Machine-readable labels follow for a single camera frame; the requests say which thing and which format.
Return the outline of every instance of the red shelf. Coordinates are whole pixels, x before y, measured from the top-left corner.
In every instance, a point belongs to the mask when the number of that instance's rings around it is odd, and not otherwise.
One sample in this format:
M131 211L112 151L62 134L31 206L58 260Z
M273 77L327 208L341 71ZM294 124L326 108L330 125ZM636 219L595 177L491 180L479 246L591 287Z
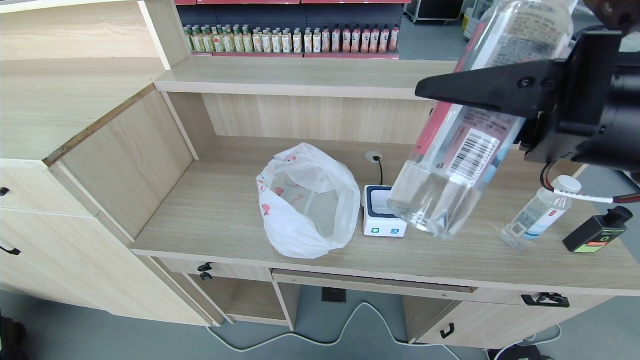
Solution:
M303 4L408 4L411 0L302 0Z
M300 4L300 0L198 0L199 5Z
M207 53L211 56L238 56L241 58L301 58L302 54L294 53Z
M305 53L306 58L400 60L399 53Z

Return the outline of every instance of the plastic water bottle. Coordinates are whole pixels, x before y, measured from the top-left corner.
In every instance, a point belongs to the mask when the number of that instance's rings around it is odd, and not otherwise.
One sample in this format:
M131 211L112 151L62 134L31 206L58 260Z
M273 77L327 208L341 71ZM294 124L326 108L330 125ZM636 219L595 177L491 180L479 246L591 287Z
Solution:
M505 0L477 25L457 71L557 58L573 33L568 0ZM482 84L468 84L482 88ZM525 119L439 102L389 195L410 225L453 237L491 181Z
M566 175L558 176L551 186L571 193L578 193L582 188L580 181ZM500 232L500 237L510 247L524 249L569 210L571 204L570 197L554 194L541 188L524 209Z

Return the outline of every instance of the white cable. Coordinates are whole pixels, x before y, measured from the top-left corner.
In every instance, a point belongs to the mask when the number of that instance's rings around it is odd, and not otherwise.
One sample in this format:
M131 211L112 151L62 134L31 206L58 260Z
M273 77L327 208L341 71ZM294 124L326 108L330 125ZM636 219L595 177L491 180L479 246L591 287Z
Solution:
M554 342L555 340L558 340L558 339L560 338L560 336L562 336L562 327L560 327L560 325L556 325L556 326L557 326L557 328L558 328L558 335L554 336L553 338L550 338L549 340L538 341L537 343L531 343L531 344L528 344L528 345L526 345L526 346L533 347L533 346L538 346L538 345L542 345L542 344L552 343L552 342ZM509 349L509 348L511 348L511 347L513 347L513 346L515 346L515 345L518 345L519 343L521 343L521 342L523 342L523 341L532 341L532 340L535 340L535 338L536 338L536 335L534 335L534 336L531 338L531 340L529 340L529 338L526 338L526 339L524 339L524 340L522 340L522 341L518 341L517 343L513 343L513 344L509 345L509 346L508 346L508 347L506 347L506 348L503 348L502 350L498 351L498 354L496 354L496 355L495 355L495 357L493 358L493 360L498 360L498 358L500 357L500 355L502 355L502 353L504 353L507 349ZM487 360L491 360L491 359L489 358L489 352L485 350L485 351L484 351L484 353L486 354L486 358L487 358Z
M447 347L447 345L443 345L443 344L407 344L407 343L403 343L402 341L396 340L396 338L394 338L394 335L391 333L391 329L389 328L389 324L387 324L387 321L385 320L385 317L382 316L382 314L378 311L378 309L376 309L373 305L371 305L368 302L361 303L360 305L358 305L358 307L355 308L355 310L353 310L353 312L351 313L351 315L347 319L347 322L344 323L344 326L342 326L342 331L340 331L340 336L338 336L338 338L336 340L331 341L329 343L323 343L323 342L320 342L320 341L316 341L316 340L310 339L310 338L308 338L306 336L302 336L302 335L296 334L295 332L287 332L286 334L278 335L278 336L276 336L274 338L271 338L269 340L263 341L262 343L258 343L256 345L253 345L253 346L250 346L250 347L237 348L237 347L231 345L230 343L228 343L223 338L221 338L220 335L218 335L215 332L213 332L213 330L210 327L208 327L207 330L216 339L220 340L220 342L222 342L226 347L228 347L229 349L231 349L233 351L237 351L237 352L251 351L251 350L254 350L256 348L259 348L259 347L262 347L264 345L267 345L268 343L272 343L272 342L274 342L276 340L279 340L279 339L282 339L282 338L286 338L288 336L293 336L294 338L298 338L298 339L304 340L304 341L306 341L308 343L319 345L319 346L322 346L322 347L332 347L332 346L336 345L337 343L339 343L340 340L342 340L342 336L344 335L344 331L347 329L347 326L349 325L349 322L353 318L353 315L355 315L355 313L358 312L358 310L362 306L370 307L373 311L376 312L376 314L378 314L378 316L380 316L380 318L382 319L382 322L385 323L385 326L387 327L387 331L389 332L389 336L391 336L391 339L394 341L394 343L396 343L398 345L406 346L406 347L443 347L456 360L461 360L453 351L451 351L451 349L449 349L449 347Z

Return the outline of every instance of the white bottle cap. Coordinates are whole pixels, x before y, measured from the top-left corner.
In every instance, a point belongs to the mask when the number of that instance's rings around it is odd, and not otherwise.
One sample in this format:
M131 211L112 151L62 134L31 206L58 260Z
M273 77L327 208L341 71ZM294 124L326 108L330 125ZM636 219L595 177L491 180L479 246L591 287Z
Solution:
M567 175L558 176L555 180L553 180L551 186L558 190L570 193L579 193L580 189L582 189L582 184L580 184L580 181Z

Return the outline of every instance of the white plastic bag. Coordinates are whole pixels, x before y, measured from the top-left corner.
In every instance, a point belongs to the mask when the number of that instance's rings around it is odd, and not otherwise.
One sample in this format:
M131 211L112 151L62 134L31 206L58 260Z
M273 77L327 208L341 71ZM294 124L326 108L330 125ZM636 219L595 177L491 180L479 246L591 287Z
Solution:
M257 178L264 229L290 258L345 247L356 229L360 189L343 164L301 143L277 154Z

